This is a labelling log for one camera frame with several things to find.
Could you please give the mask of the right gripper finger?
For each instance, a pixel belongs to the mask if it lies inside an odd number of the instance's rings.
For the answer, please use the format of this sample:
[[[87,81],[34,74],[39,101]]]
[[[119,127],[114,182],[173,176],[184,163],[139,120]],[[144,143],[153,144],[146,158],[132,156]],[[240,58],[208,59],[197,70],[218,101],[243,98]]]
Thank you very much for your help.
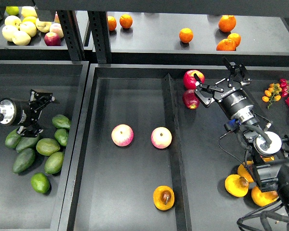
[[[209,107],[213,102],[219,101],[220,96],[216,94],[223,93],[224,88],[203,84],[197,74],[194,74],[194,78],[196,80],[194,94],[205,107]]]
[[[226,57],[223,57],[223,64],[230,72],[228,86],[234,86],[235,82],[239,83],[241,86],[249,85],[251,83],[251,77],[243,64],[229,62]]]

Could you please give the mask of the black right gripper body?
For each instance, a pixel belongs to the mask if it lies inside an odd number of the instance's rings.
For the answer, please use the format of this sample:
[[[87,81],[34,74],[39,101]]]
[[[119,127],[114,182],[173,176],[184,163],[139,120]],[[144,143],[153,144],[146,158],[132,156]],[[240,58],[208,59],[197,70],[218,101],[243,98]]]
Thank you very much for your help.
[[[221,107],[228,119],[252,119],[251,109],[253,102],[242,89],[241,84],[234,82],[228,86],[226,80],[219,81],[215,84],[221,92],[215,91],[213,98]]]

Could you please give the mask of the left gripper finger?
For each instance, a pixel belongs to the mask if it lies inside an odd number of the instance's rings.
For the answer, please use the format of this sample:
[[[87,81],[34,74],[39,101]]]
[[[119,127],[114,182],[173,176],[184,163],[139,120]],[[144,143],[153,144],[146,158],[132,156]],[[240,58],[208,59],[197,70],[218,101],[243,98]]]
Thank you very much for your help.
[[[21,124],[16,133],[22,137],[35,138],[43,132],[43,128],[36,121],[30,121],[28,125]]]
[[[31,89],[31,96],[29,100],[29,107],[31,112],[41,112],[48,104],[55,101],[55,97],[52,92],[44,90]]]

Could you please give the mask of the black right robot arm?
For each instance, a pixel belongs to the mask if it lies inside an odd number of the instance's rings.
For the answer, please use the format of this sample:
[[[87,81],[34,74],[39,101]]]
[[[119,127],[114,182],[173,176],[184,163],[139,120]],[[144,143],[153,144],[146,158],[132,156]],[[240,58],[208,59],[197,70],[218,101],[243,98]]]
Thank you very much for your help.
[[[244,86],[251,83],[251,78],[243,64],[223,63],[229,76],[213,85],[204,84],[195,78],[194,95],[205,106],[216,102],[229,119],[225,124],[227,132],[234,132],[237,140],[245,149],[245,157],[252,158],[252,164],[244,160],[244,168],[251,175],[260,192],[275,191],[277,200],[254,210],[237,220],[242,231],[253,231],[254,227],[244,221],[259,218],[263,230],[270,231],[269,219],[285,222],[289,226],[289,135],[283,138],[270,132],[271,122],[264,128],[259,125],[259,116],[253,110],[254,103],[244,91]]]

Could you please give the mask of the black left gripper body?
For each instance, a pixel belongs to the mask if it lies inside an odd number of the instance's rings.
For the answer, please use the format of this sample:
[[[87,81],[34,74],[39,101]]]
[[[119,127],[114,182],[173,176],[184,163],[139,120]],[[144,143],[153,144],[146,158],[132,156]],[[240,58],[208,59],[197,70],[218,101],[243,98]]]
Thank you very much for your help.
[[[2,99],[0,101],[0,113],[3,115],[3,120],[0,121],[3,125],[28,127],[38,120],[28,101]]]

